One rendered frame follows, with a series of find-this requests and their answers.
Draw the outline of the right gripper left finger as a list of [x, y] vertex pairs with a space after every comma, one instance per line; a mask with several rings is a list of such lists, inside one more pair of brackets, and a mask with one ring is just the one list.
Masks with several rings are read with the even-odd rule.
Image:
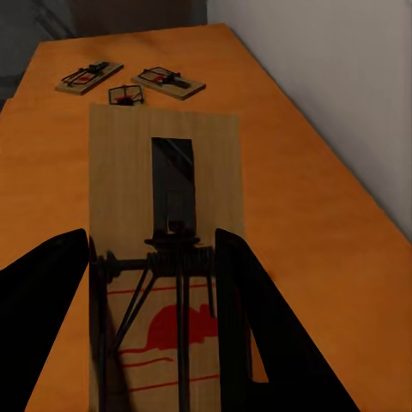
[[0, 412], [24, 412], [89, 259], [79, 228], [0, 270]]

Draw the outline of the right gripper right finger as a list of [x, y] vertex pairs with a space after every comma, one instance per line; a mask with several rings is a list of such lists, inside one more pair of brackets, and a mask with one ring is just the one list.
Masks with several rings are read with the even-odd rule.
[[[215, 230], [221, 412], [360, 412], [250, 246]], [[269, 383], [249, 378], [235, 286]]]

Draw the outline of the mousetrap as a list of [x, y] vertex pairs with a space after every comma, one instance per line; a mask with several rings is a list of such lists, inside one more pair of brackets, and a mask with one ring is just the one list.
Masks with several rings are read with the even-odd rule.
[[170, 95], [179, 100], [189, 99], [206, 88], [206, 83], [197, 82], [181, 76], [180, 73], [175, 74], [161, 68], [145, 70], [141, 75], [133, 76], [130, 80], [136, 86], [151, 88], [155, 92]]
[[55, 91], [84, 95], [123, 68], [123, 64], [98, 61], [63, 79], [61, 83], [55, 86]]
[[123, 86], [107, 89], [107, 103], [116, 106], [147, 107], [143, 86]]
[[240, 156], [239, 115], [89, 102], [89, 412], [221, 412], [215, 230], [245, 241]]

